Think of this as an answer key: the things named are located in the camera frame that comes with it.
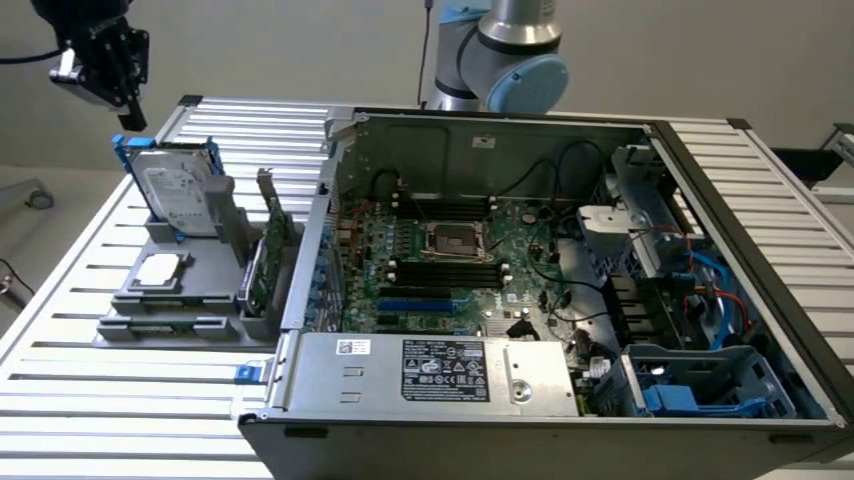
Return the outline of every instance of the warning label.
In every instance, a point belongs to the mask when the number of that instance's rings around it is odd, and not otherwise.
[[[410,402],[488,402],[483,342],[403,340],[400,394]]]

